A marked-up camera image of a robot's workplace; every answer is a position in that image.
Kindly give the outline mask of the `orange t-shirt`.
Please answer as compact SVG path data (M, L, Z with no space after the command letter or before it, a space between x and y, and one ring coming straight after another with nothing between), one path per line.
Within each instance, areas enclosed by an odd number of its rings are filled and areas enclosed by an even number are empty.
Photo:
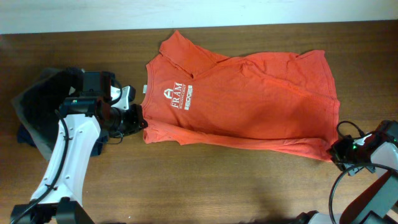
M148 144L203 143L330 160L340 102L322 50L227 57L174 32L146 69Z

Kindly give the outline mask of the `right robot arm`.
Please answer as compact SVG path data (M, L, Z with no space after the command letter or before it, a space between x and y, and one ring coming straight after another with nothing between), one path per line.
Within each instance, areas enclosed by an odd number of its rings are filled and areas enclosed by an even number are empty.
M351 121L348 124L357 129L354 138L337 132L340 140L328 153L341 174L336 178L328 199L328 214L318 211L301 213L292 223L396 223L387 213L397 212L397 121L384 120L371 132L365 133ZM363 193L356 197L341 214L335 214L333 199L338 184L344 176L354 176L362 170L377 175Z

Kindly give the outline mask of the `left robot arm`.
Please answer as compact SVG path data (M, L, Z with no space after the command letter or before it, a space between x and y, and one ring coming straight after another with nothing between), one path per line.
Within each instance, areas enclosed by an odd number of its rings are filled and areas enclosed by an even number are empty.
M92 223L82 205L83 183L91 152L101 132L120 141L148 124L136 91L111 72L60 75L67 91L55 110L57 140L47 170L28 204L15 205L11 223Z

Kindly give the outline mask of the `dark folded clothes pile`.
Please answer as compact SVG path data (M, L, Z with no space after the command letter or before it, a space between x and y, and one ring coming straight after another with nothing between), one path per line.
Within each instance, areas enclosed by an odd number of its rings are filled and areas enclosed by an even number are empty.
M32 86L12 99L30 142L45 160L51 158L59 137L60 118L78 115L100 121L96 112L111 100L112 78L76 67L46 68Z

